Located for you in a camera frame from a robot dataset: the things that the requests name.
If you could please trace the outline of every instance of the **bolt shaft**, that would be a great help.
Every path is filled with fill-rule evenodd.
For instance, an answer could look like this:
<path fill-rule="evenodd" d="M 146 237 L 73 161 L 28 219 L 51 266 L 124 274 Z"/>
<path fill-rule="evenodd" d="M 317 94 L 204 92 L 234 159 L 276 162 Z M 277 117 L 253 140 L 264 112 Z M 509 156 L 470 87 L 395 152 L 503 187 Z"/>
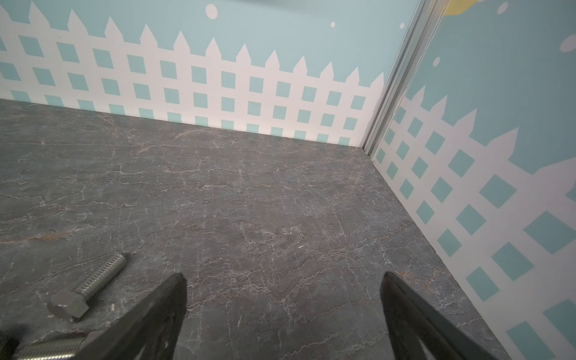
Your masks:
<path fill-rule="evenodd" d="M 109 283 L 126 265 L 126 258 L 122 254 L 112 255 L 108 261 L 94 272 L 88 279 L 75 287 L 72 291 L 78 293 L 88 301 L 107 283 Z"/>
<path fill-rule="evenodd" d="M 70 359 L 78 350 L 86 338 L 74 338 L 53 340 L 34 343 L 25 346 L 16 354 L 16 360 L 65 360 Z"/>

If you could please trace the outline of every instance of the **stone floor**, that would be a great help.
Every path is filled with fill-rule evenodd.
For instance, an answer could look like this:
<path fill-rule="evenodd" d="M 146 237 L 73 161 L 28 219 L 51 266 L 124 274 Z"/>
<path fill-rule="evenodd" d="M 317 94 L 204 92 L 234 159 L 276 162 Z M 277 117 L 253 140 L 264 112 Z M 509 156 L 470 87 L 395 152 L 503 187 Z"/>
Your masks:
<path fill-rule="evenodd" d="M 180 271 L 176 359 L 391 359 L 394 270 L 507 358 L 361 149 L 0 100 L 0 164 L 0 330 L 23 342 L 108 326 Z M 82 321 L 48 315 L 119 251 Z"/>

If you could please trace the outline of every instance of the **white speck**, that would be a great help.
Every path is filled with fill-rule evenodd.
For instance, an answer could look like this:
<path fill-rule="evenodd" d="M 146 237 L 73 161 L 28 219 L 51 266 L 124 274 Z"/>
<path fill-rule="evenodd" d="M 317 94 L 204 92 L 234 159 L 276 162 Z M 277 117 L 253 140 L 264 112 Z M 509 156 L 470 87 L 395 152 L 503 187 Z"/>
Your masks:
<path fill-rule="evenodd" d="M 569 52 L 574 49 L 576 49 L 576 34 L 565 38 L 562 44 L 560 44 L 560 51 L 562 52 Z"/>
<path fill-rule="evenodd" d="M 212 20 L 217 18 L 218 17 L 218 9 L 216 8 L 216 5 L 214 5 L 214 4 L 206 5 L 206 15 L 208 16 L 208 18 L 210 18 Z"/>
<path fill-rule="evenodd" d="M 500 7 L 498 8 L 498 10 L 496 12 L 498 14 L 502 14 L 503 12 L 506 11 L 506 9 L 508 9 L 508 1 L 506 1 L 502 5 L 500 5 Z"/>

